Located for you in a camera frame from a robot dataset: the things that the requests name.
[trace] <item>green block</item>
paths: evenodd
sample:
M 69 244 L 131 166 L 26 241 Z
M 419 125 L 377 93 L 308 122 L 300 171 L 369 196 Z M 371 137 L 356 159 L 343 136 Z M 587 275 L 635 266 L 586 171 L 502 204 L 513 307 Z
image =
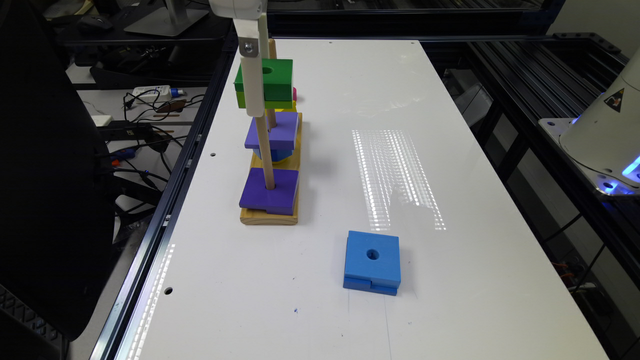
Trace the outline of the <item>green block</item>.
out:
M 293 60 L 262 59 L 262 81 L 265 101 L 293 100 Z M 233 82 L 237 92 L 244 92 L 242 67 Z
M 236 91 L 236 99 L 238 99 L 238 107 L 244 109 L 247 104 L 244 101 L 244 93 Z M 293 100 L 290 101 L 265 101 L 265 109 L 291 109 L 293 108 Z

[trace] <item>blue light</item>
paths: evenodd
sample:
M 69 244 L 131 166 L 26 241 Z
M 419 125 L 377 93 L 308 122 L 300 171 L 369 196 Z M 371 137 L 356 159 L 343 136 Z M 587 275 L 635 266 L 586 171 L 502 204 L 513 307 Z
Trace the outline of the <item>blue light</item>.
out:
M 628 175 L 631 174 L 631 172 L 633 172 L 638 166 L 640 166 L 640 156 L 638 156 L 636 161 L 634 161 L 633 163 L 631 163 L 631 165 L 627 166 L 627 168 L 624 169 L 622 175 L 628 177 Z
M 617 187 L 618 187 L 618 183 L 614 183 L 613 186 L 611 186 L 610 188 L 604 189 L 604 192 L 611 194 L 613 190 L 615 190 Z

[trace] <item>purple block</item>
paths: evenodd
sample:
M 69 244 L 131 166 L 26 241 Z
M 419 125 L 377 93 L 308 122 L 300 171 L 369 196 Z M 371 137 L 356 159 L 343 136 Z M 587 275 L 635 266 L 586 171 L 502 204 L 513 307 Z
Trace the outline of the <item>purple block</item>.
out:
M 293 150 L 296 148 L 296 136 L 298 135 L 298 113 L 277 112 L 276 123 L 278 126 L 269 132 L 269 145 L 271 150 Z M 251 120 L 247 139 L 244 141 L 246 149 L 259 149 L 258 131 L 256 130 L 256 118 Z
M 240 198 L 240 207 L 266 210 L 268 214 L 293 215 L 298 191 L 298 172 L 274 169 L 273 177 L 276 188 L 267 190 L 262 168 L 251 168 Z

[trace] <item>wooden base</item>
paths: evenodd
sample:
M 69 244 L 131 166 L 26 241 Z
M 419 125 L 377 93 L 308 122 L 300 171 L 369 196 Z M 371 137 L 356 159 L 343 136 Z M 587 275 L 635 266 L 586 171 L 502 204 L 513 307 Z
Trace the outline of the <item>wooden base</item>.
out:
M 296 148 L 293 155 L 287 159 L 273 164 L 274 169 L 300 171 L 300 148 L 302 147 L 302 113 L 298 113 L 300 125 L 296 137 Z M 262 167 L 262 160 L 255 154 L 251 158 L 251 167 Z M 298 195 L 293 207 L 293 215 L 267 214 L 264 210 L 242 209 L 240 211 L 240 222 L 245 225 L 295 225 L 298 223 L 298 199 L 300 198 L 300 185 L 298 184 Z

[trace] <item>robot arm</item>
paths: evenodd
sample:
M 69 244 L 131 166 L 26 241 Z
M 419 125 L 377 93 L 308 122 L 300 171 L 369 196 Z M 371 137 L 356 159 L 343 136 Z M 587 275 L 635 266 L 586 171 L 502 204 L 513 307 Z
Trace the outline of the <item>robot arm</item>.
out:
M 242 80 L 245 84 L 247 115 L 264 116 L 262 58 L 268 53 L 266 0 L 209 0 L 211 9 L 220 17 L 233 19 L 238 33 Z
M 231 19 L 258 20 L 266 0 L 209 0 L 213 13 Z

